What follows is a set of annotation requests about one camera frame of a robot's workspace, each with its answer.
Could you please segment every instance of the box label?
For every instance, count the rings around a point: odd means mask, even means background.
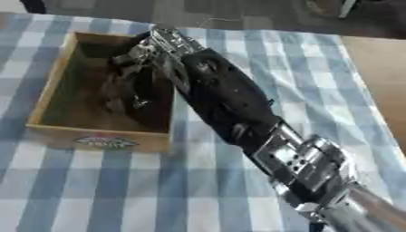
[[[107,137],[83,137],[76,139],[75,142],[87,146],[96,147],[99,149],[124,149],[127,147],[139,145],[135,141],[122,138],[107,138]]]

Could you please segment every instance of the checkered tablecloth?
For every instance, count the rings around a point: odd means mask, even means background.
[[[69,32],[148,24],[9,15],[0,31],[1,231],[307,231],[240,149],[177,96],[171,154],[55,150],[24,127]],[[184,29],[251,76],[300,133],[354,155],[361,181],[406,208],[406,162],[339,36]]]

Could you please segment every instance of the robot forearm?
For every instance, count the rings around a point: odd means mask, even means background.
[[[202,120],[240,147],[270,177],[277,194],[312,223],[341,232],[406,231],[405,213],[357,183],[345,152],[317,135],[304,140],[274,115],[272,101],[259,87],[220,54],[165,25],[118,51],[111,58],[116,75],[146,65],[163,73]]]

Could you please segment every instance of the wire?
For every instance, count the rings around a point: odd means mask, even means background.
[[[206,24],[208,21],[212,20],[217,20],[217,21],[224,21],[224,22],[239,22],[243,21],[242,19],[226,19],[226,18],[207,18],[201,22],[198,27],[202,27],[204,24]]]

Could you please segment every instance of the wooden box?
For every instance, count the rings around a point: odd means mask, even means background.
[[[165,78],[159,78],[163,88],[159,94],[165,102],[149,116],[158,127],[146,127],[98,105],[97,94],[108,77],[107,57],[128,39],[107,34],[70,35],[26,124],[37,140],[54,148],[169,150],[174,90]]]

